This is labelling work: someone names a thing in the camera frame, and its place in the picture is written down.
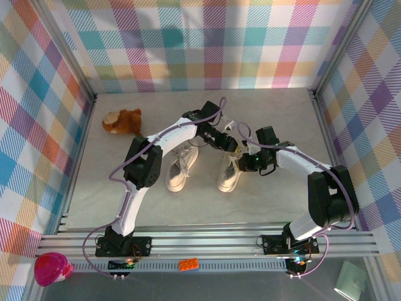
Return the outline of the white canvas shoe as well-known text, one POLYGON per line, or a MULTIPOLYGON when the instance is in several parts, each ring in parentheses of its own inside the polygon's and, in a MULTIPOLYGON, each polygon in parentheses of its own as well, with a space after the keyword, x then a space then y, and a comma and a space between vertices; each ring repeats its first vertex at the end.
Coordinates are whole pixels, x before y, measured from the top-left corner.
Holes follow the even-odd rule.
POLYGON ((224 193, 232 192, 237 185, 241 173, 240 170, 234 169, 232 166, 224 168, 222 160, 221 170, 217 180, 218 189, 224 193))
MULTIPOLYGON (((188 148, 188 147, 194 147, 195 148, 195 150, 197 151, 197 157, 198 157, 198 155, 199 155, 199 148, 198 147, 195 147, 195 146, 192 146, 192 145, 190 145, 190 146, 181 146, 181 147, 178 147, 178 148, 176 148, 176 149, 180 149, 180 148, 188 148)), ((166 175, 166 180, 165 180, 165 183, 166 183, 166 187, 167 187, 167 189, 169 190, 169 191, 171 191, 171 192, 173 192, 173 193, 177 193, 177 192, 179 192, 179 191, 181 191, 183 188, 184 188, 184 186, 185 186, 185 183, 186 183, 186 180, 187 180, 187 178, 188 177, 180 177, 180 176, 177 176, 177 177, 172 177, 171 175, 170 175, 170 167, 171 167, 171 165, 172 165, 172 163, 175 161, 175 157, 173 156, 173 154, 172 154, 172 162, 171 162, 171 164, 170 164, 170 166, 169 166, 169 168, 168 168, 168 171, 167 171, 167 175, 166 175)))

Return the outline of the brown plush monkey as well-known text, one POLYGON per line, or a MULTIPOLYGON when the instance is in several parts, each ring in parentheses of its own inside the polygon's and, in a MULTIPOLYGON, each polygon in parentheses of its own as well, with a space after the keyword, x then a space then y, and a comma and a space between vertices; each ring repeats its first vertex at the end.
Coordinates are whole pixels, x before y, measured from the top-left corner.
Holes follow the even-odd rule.
POLYGON ((137 108, 109 112, 102 119, 102 127, 111 134, 141 135, 142 111, 137 108))

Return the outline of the black round circuit board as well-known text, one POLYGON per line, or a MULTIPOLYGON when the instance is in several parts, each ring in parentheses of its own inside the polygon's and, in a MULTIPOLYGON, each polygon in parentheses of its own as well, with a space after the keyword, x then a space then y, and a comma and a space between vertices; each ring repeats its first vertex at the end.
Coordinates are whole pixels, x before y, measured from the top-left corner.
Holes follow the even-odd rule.
POLYGON ((295 257, 290 259, 285 259, 286 273, 290 277, 298 277, 307 269, 308 259, 302 257, 295 257))

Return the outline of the orange toy brick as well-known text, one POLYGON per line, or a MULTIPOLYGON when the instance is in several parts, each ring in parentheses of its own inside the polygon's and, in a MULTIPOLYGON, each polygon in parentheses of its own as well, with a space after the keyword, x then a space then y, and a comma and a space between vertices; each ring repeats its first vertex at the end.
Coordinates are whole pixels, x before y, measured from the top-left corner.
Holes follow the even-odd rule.
POLYGON ((188 258, 179 261, 179 271, 186 272, 190 270, 198 270, 200 267, 199 261, 197 258, 188 258))

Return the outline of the pale green pad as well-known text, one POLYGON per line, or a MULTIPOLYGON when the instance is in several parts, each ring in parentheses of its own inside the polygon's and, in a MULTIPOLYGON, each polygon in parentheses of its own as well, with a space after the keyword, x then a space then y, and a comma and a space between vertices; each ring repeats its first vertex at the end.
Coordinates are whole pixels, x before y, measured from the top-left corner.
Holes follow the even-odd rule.
POLYGON ((334 291, 348 301, 359 301, 365 291, 367 273, 349 261, 344 261, 334 291))

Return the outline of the blue green circuit board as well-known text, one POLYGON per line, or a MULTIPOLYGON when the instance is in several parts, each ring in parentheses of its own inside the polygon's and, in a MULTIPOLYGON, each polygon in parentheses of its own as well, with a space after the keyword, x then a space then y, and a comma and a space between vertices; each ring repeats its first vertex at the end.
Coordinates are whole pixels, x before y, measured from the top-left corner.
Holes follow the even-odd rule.
POLYGON ((109 270, 133 270, 135 268, 136 260, 110 260, 107 268, 109 270))

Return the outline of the pink plastic bowl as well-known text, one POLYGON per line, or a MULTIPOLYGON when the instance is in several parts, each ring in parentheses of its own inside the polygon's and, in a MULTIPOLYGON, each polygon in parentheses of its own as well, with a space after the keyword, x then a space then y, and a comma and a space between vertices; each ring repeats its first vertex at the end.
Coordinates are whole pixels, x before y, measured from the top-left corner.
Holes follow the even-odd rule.
POLYGON ((37 257, 34 263, 34 278, 38 285, 46 287, 68 278, 74 270, 73 265, 61 253, 49 252, 37 257))

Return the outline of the aluminium side rail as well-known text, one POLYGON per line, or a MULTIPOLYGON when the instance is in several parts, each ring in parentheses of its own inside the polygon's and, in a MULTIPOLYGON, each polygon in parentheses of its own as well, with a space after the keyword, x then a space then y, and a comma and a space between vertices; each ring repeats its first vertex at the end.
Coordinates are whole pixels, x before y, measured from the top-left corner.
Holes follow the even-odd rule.
POLYGON ((85 145, 86 145, 87 138, 88 138, 88 133, 89 133, 96 101, 97 101, 97 97, 95 97, 94 101, 92 101, 92 103, 90 104, 87 118, 85 120, 85 123, 83 124, 83 129, 81 132, 81 137, 79 139, 75 161, 73 164, 73 168, 71 170, 72 171, 71 177, 68 182, 68 186, 66 188, 65 195, 62 199, 60 209, 58 210, 58 214, 56 216, 56 223, 53 227, 53 230, 51 231, 52 234, 58 234, 59 228, 62 224, 61 220, 65 217, 67 217, 68 212, 70 210, 70 206, 71 206, 71 202, 73 200, 73 194, 75 191, 75 186, 76 186, 78 174, 80 171, 80 166, 81 166, 81 162, 82 162, 82 158, 83 158, 83 154, 84 154, 84 150, 85 150, 85 145))
POLYGON ((340 160, 338 158, 338 154, 336 153, 334 143, 331 140, 331 135, 328 127, 328 123, 325 120, 324 114, 323 114, 323 109, 319 103, 319 100, 317 96, 315 95, 315 92, 313 90, 308 90, 308 95, 310 96, 310 99, 312 101, 313 108, 315 110, 315 114, 318 119, 318 123, 321 129, 321 133, 323 136, 323 140, 325 142, 327 152, 331 161, 331 164, 333 167, 338 167, 340 168, 339 175, 337 178, 341 181, 341 183, 344 185, 346 188, 346 192, 348 197, 350 198, 349 202, 347 201, 347 198, 345 198, 345 205, 346 209, 352 209, 349 213, 349 217, 346 217, 343 221, 349 221, 350 224, 348 226, 340 226, 339 223, 335 224, 332 226, 334 229, 338 230, 350 230, 355 227, 355 218, 359 212, 359 204, 358 200, 355 194, 355 190, 353 187, 352 180, 350 178, 350 174, 348 172, 348 169, 340 164, 340 160))

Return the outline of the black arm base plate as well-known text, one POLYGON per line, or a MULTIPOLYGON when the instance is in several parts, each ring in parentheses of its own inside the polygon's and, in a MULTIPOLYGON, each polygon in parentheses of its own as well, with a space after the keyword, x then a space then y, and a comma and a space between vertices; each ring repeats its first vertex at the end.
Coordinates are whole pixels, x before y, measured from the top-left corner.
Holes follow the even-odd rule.
POLYGON ((265 255, 317 255, 317 239, 295 240, 284 235, 259 235, 256 244, 265 255))
POLYGON ((97 239, 96 257, 142 257, 149 256, 152 247, 152 238, 149 236, 133 236, 125 238, 122 245, 114 246, 107 238, 97 239))

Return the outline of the aluminium rail frame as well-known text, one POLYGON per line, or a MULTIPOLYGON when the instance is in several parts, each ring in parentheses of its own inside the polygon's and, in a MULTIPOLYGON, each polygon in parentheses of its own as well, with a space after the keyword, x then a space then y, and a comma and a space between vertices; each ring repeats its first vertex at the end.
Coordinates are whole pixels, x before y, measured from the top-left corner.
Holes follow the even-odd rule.
MULTIPOLYGON (((280 235, 283 223, 223 223, 175 226, 138 226, 134 236, 152 238, 151 258, 199 259, 217 258, 261 258, 263 250, 257 246, 259 235, 280 235)), ((95 239, 104 230, 88 234, 88 229, 62 228, 56 235, 42 237, 37 255, 55 251, 71 259, 82 259, 84 255, 95 257, 95 239)), ((355 228, 342 231, 330 230, 327 238, 317 239, 320 257, 378 256, 379 250, 373 233, 355 228)))

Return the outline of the aluminium corner post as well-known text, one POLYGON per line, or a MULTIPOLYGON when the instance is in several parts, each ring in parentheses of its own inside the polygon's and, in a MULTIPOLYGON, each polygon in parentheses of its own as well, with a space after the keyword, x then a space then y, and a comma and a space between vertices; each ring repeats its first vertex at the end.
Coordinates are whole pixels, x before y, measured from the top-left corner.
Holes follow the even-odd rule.
POLYGON ((327 86, 343 55, 348 49, 374 0, 353 0, 337 34, 329 48, 326 58, 318 71, 315 81, 308 90, 313 99, 319 99, 327 86))
POLYGON ((65 39, 64 34, 60 30, 51 11, 47 7, 45 0, 28 1, 33 6, 40 20, 42 20, 45 28, 48 30, 49 35, 53 39, 62 57, 66 60, 68 66, 71 68, 71 72, 77 78, 78 83, 80 84, 80 86, 83 87, 85 95, 90 99, 92 103, 94 103, 96 101, 96 93, 93 91, 88 80, 85 78, 83 70, 78 64, 77 59, 75 58, 69 44, 65 39))

